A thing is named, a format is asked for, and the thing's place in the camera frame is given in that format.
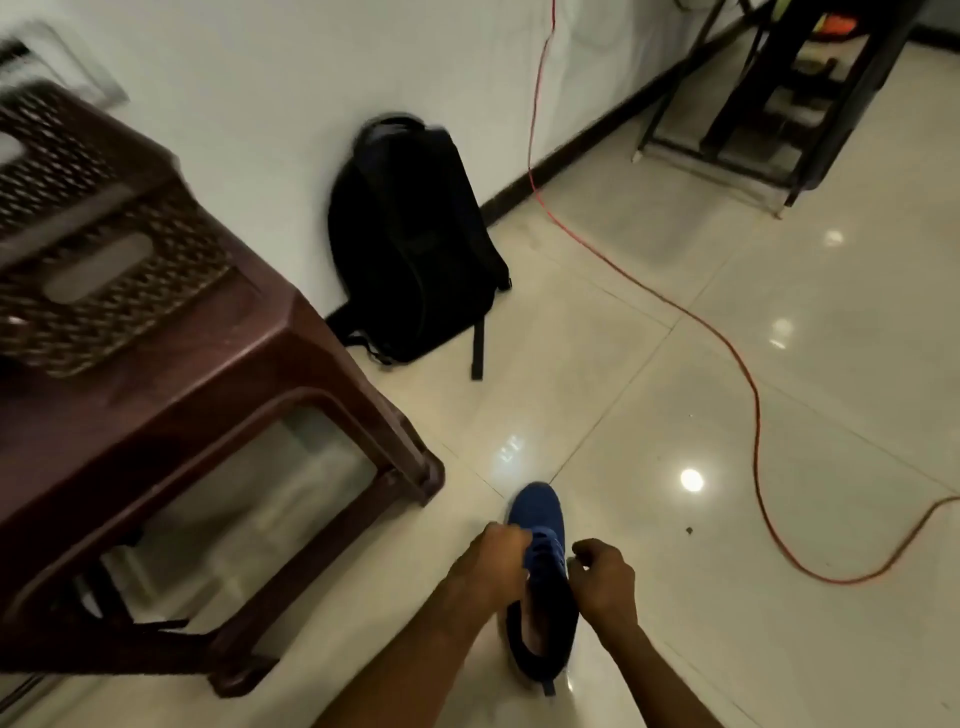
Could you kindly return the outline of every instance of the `white tile floor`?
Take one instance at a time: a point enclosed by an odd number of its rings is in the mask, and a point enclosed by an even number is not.
[[[827,181],[782,222],[661,156],[632,166],[638,124],[546,190],[571,226],[744,353],[773,517],[830,574],[877,565],[930,501],[960,489],[958,87],[958,57],[908,47]],[[960,508],[873,584],[802,576],[757,512],[749,391],[716,341],[533,205],[492,234],[516,287],[488,321],[483,383],[468,377],[468,334],[392,373],[362,361],[442,457],[446,487],[425,510],[397,507],[290,610],[265,640],[283,659],[264,683],[221,701],[196,678],[71,680],[23,726],[307,726],[532,479],[560,492],[571,539],[623,549],[643,624],[727,725],[960,725]],[[145,610],[214,624],[355,494],[365,467],[298,415],[114,569]],[[697,493],[681,485],[688,469],[705,481]],[[588,629],[551,703],[514,684],[490,628],[441,723],[640,721]]]

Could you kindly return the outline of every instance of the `black backpack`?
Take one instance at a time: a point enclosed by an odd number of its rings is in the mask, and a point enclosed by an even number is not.
[[[330,194],[333,262],[349,301],[327,317],[345,346],[405,363],[474,327],[483,377],[483,321],[510,271],[487,234],[446,130],[396,114],[369,122]]]

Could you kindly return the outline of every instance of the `hand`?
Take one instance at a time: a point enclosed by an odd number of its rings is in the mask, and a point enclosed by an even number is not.
[[[450,568],[448,578],[470,591],[484,619],[523,596],[527,569],[523,554],[533,534],[515,525],[488,523]]]
[[[636,575],[619,549],[597,539],[573,545],[570,559],[570,589],[583,615],[610,650],[636,631]]]

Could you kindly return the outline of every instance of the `wall switch plate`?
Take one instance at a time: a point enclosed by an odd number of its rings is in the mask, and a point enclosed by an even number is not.
[[[48,23],[34,20],[0,37],[0,93],[38,79],[60,84],[100,109],[127,100],[120,85],[85,49],[77,43],[68,45]]]

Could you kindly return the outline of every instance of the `orange electrical cord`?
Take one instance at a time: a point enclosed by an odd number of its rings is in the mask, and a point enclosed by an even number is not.
[[[641,283],[639,280],[631,276],[620,266],[610,260],[608,257],[603,255],[600,251],[590,245],[584,238],[578,235],[576,232],[572,231],[566,225],[564,225],[557,217],[550,211],[550,208],[546,206],[546,203],[543,201],[540,191],[537,189],[537,183],[534,181],[533,173],[533,151],[534,151],[534,131],[537,128],[537,107],[540,102],[540,84],[543,80],[543,64],[546,62],[547,52],[550,49],[550,41],[553,40],[554,35],[557,33],[557,0],[551,0],[551,13],[550,13],[550,34],[547,36],[546,41],[543,43],[543,50],[540,52],[540,65],[537,69],[537,85],[534,88],[534,110],[533,116],[530,120],[530,141],[527,145],[527,175],[530,177],[530,186],[533,188],[534,196],[537,198],[537,202],[540,203],[540,206],[543,207],[543,211],[546,212],[547,217],[549,217],[554,224],[564,231],[567,235],[573,238],[580,245],[584,246],[591,253],[596,255],[598,258],[603,260],[607,265],[614,269],[617,273],[627,279],[629,282],[634,285],[639,286],[647,293],[652,296],[656,296],[658,299],[663,301],[669,306],[676,308],[678,311],[683,313],[685,316],[689,316],[691,319],[696,321],[700,326],[705,328],[711,334],[716,336],[720,341],[723,342],[724,346],[727,347],[728,351],[732,354],[733,359],[736,361],[737,366],[740,368],[740,372],[743,374],[743,378],[747,380],[747,384],[750,385],[750,390],[754,395],[754,458],[753,458],[753,471],[754,471],[754,491],[756,493],[756,503],[760,507],[760,515],[763,516],[763,522],[766,523],[767,531],[770,533],[770,537],[774,540],[774,543],[777,544],[777,548],[780,549],[780,553],[786,558],[790,564],[797,570],[802,571],[807,576],[810,576],[818,581],[826,582],[827,584],[836,584],[840,586],[851,586],[853,584],[862,584],[866,581],[871,581],[877,577],[883,575],[889,571],[901,558],[903,553],[907,548],[914,542],[920,532],[923,530],[926,522],[930,520],[930,517],[934,512],[941,506],[947,505],[954,501],[960,500],[960,496],[949,496],[940,498],[934,502],[924,513],[923,517],[917,521],[916,525],[910,529],[910,532],[907,533],[906,537],[900,541],[900,545],[897,546],[890,557],[883,563],[883,565],[870,573],[863,574],[861,576],[853,576],[850,578],[838,579],[832,576],[823,576],[820,573],[804,566],[800,560],[794,556],[793,552],[790,550],[789,546],[783,542],[783,539],[780,537],[780,534],[777,532],[777,529],[774,527],[773,521],[770,519],[770,514],[767,512],[766,503],[763,500],[763,491],[760,488],[760,393],[756,389],[756,382],[754,381],[754,376],[750,373],[750,369],[747,368],[746,362],[744,362],[743,357],[740,355],[740,352],[736,350],[736,347],[730,343],[730,340],[724,336],[720,331],[713,327],[712,324],[708,323],[704,319],[700,318],[697,314],[692,311],[687,310],[679,303],[674,303],[662,293],[654,290],[649,285]]]

